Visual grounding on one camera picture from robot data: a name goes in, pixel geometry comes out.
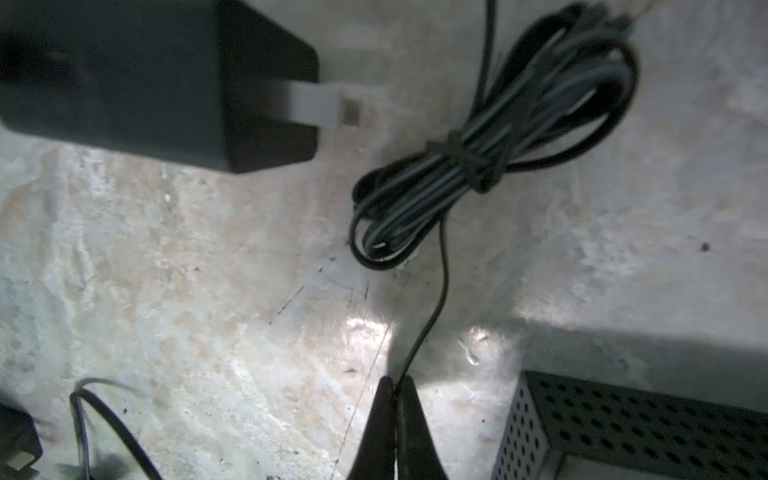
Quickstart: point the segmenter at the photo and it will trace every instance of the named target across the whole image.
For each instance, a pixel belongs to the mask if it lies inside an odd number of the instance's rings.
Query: black cable
[[[160,473],[154,467],[147,454],[141,448],[134,436],[125,426],[125,424],[112,412],[109,407],[102,402],[93,392],[86,389],[79,389],[69,396],[69,404],[72,408],[72,418],[74,420],[74,433],[78,439],[78,452],[80,459],[81,480],[94,480],[91,477],[91,463],[88,454],[88,434],[85,431],[85,421],[83,415],[83,405],[81,399],[86,401],[96,410],[96,413],[107,421],[112,430],[118,435],[123,444],[134,456],[141,470],[150,480],[162,480]]]
[[[541,170],[573,160],[619,124],[630,107],[639,64],[627,37],[631,20],[612,18],[603,4],[574,3],[534,23],[509,52],[485,96],[494,43],[496,0],[487,0],[485,43],[475,101],[464,126],[444,144],[369,172],[353,189],[349,225],[354,257],[374,270],[407,259],[440,223],[440,300],[406,357],[398,386],[434,326],[449,288],[445,219],[470,190],[489,192],[505,173]],[[519,159],[600,120],[585,138],[534,160]],[[361,221],[369,222],[362,238]]]

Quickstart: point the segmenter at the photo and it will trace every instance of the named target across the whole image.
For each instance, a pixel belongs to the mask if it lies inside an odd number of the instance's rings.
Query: ventilation hole
[[[750,473],[746,470],[746,468],[744,468],[741,465],[734,465],[733,469],[736,470],[739,475],[741,475],[741,476],[743,476],[745,478],[749,478],[750,477]]]
[[[713,460],[712,463],[710,463],[710,465],[712,465],[714,468],[717,468],[722,473],[725,473],[728,471],[728,468],[725,468],[725,465],[718,462],[717,460]]]

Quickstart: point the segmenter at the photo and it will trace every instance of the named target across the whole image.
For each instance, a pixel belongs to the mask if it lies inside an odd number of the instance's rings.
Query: floor
[[[565,3],[502,0],[499,57]],[[235,177],[0,131],[0,392],[38,422],[41,478],[74,478],[89,378],[165,478],[345,478],[437,300],[434,235],[401,270],[356,264],[349,191],[462,123],[482,3],[252,4],[362,102],[313,161]],[[489,478],[521,368],[768,407],[768,3],[612,4],[642,14],[631,114],[452,211],[412,367],[450,478]],[[91,424],[102,478],[142,478]]]

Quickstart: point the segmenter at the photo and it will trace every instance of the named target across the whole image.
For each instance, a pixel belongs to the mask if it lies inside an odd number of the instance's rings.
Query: cord
[[[91,460],[88,454],[88,434],[85,431],[85,420],[83,415],[83,405],[81,400],[86,401],[96,410],[96,413],[107,421],[112,430],[118,435],[123,444],[134,456],[141,470],[150,480],[163,480],[160,473],[154,467],[147,454],[141,448],[134,436],[125,426],[125,424],[112,412],[109,407],[102,402],[93,392],[86,389],[79,389],[70,394],[69,404],[72,409],[72,419],[74,420],[74,433],[78,440],[78,457],[80,460],[81,480],[93,480],[91,477]]]
[[[640,74],[627,37],[631,20],[603,4],[574,3],[534,23],[509,52],[485,95],[494,44],[496,0],[486,2],[485,42],[475,101],[464,126],[441,144],[369,172],[353,189],[353,256],[373,270],[407,259],[439,223],[443,284],[435,310],[408,356],[397,391],[449,289],[445,219],[465,193],[488,193],[504,174],[573,160],[606,138],[631,105]],[[521,157],[601,120],[576,144],[533,160]],[[368,225],[358,235],[358,226]]]

